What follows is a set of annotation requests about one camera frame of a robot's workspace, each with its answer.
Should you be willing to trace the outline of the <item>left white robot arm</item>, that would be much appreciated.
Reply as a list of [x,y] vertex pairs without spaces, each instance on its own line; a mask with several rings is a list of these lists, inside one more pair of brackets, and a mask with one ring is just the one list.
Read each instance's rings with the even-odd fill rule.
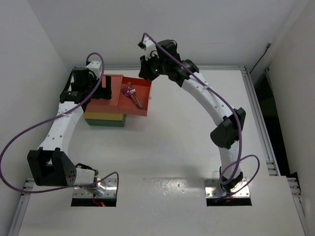
[[38,149],[30,150],[27,156],[36,185],[73,187],[95,181],[95,170],[76,167],[67,154],[75,127],[90,101],[88,95],[95,89],[97,98],[106,97],[106,89],[99,82],[103,74],[101,70],[102,63],[99,61],[87,62],[86,66],[72,69],[60,94],[58,118]]

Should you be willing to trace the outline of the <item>silver metal fork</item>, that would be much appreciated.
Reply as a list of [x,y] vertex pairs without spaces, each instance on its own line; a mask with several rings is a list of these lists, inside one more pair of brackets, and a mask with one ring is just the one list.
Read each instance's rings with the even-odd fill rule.
[[129,92],[135,97],[137,103],[138,103],[138,106],[140,107],[141,110],[143,110],[143,106],[142,104],[140,103],[140,100],[138,99],[137,95],[136,95],[136,89],[134,87],[134,85],[131,83],[131,82],[128,82],[127,83],[128,85],[128,90]]

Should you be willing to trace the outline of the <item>pink metallic fork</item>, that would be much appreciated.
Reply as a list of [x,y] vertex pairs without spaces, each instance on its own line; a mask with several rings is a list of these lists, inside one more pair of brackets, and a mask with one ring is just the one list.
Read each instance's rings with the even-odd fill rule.
[[126,97],[130,98],[130,99],[133,101],[133,103],[136,105],[136,107],[137,107],[138,109],[141,109],[141,110],[142,110],[142,107],[141,107],[140,104],[136,101],[135,97],[131,94],[131,92],[126,88],[126,86],[122,86],[122,92],[123,92],[123,94],[124,94]]

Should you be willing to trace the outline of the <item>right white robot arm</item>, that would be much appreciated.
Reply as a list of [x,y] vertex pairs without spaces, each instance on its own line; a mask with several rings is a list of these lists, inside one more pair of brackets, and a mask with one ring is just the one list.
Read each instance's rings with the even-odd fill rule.
[[199,68],[189,59],[182,60],[177,52],[174,40],[154,43],[144,37],[138,47],[144,50],[140,57],[139,77],[153,81],[165,75],[179,87],[192,95],[211,116],[216,128],[210,133],[212,142],[219,148],[220,186],[226,193],[242,181],[240,169],[242,134],[246,112],[243,108],[235,109],[220,99],[200,73]]

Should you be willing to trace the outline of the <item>green bottom drawer box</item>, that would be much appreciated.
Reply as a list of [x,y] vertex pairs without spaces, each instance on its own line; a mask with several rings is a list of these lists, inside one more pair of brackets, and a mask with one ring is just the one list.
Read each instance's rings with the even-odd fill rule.
[[108,126],[108,127],[124,127],[126,122],[126,115],[123,120],[95,120],[95,119],[85,119],[90,126]]

